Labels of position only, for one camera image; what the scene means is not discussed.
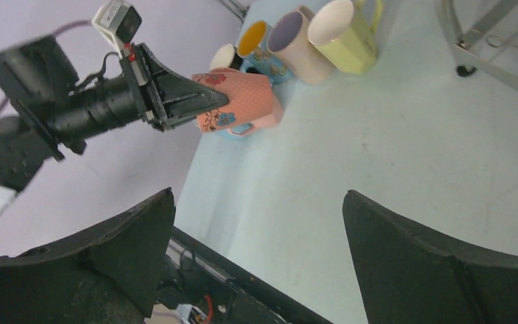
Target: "floor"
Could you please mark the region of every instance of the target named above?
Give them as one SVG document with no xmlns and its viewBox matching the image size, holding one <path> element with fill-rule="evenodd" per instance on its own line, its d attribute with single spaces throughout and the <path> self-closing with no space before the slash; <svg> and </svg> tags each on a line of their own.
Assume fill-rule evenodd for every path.
<svg viewBox="0 0 518 324">
<path fill-rule="evenodd" d="M 243 29 L 326 2 L 259 0 Z M 203 135 L 176 225 L 337 324 L 366 323 L 341 214 L 349 189 L 518 255 L 518 92 L 482 72 L 455 75 L 434 2 L 385 3 L 365 76 L 278 87 L 276 128 Z M 483 4 L 456 2 L 464 21 Z"/>
</svg>

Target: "orange mug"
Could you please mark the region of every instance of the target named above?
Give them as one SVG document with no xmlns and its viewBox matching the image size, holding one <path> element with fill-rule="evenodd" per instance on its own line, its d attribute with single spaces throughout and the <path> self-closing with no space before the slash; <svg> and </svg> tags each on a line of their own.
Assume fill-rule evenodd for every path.
<svg viewBox="0 0 518 324">
<path fill-rule="evenodd" d="M 194 74 L 192 80 L 229 98 L 227 105 L 197 117 L 202 132 L 227 130 L 235 136 L 247 136 L 261 128 L 276 126 L 283 118 L 283 108 L 267 76 L 220 67 L 209 73 Z M 231 129 L 246 124 L 249 127 L 243 132 Z"/>
</svg>

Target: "black rubber foot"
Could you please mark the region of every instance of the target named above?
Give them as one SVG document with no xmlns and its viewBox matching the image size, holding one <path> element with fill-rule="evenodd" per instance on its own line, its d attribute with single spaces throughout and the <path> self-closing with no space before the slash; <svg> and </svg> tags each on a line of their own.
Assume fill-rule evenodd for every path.
<svg viewBox="0 0 518 324">
<path fill-rule="evenodd" d="M 458 76 L 465 78 L 467 76 L 470 76 L 474 74 L 478 69 L 475 67 L 472 67 L 470 70 L 468 70 L 465 66 L 460 65 L 456 67 L 456 73 Z"/>
</svg>

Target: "red flower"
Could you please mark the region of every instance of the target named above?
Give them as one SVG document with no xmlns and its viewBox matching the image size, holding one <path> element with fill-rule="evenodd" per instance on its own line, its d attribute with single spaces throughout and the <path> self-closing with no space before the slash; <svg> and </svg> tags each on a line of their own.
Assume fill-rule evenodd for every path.
<svg viewBox="0 0 518 324">
<path fill-rule="evenodd" d="M 205 81 L 212 86 L 216 86 L 220 84 L 221 82 L 225 81 L 227 79 L 227 76 L 225 74 L 214 74 L 212 76 L 208 76 L 205 78 Z"/>
</svg>

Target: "yellow mug handle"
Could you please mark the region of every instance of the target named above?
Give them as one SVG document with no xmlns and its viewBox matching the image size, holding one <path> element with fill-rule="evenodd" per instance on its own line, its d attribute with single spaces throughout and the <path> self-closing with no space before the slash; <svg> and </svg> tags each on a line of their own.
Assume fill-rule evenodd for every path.
<svg viewBox="0 0 518 324">
<path fill-rule="evenodd" d="M 356 9 L 361 10 L 365 2 L 366 0 L 356 1 Z M 384 9 L 384 4 L 382 4 L 382 0 L 374 0 L 374 2 L 376 3 L 376 8 L 374 8 L 374 14 L 372 15 L 372 23 L 370 24 L 370 31 L 372 32 L 372 34 L 374 34 L 376 32 L 376 29 L 378 29 L 380 19 L 382 18 L 382 10 Z"/>
</svg>

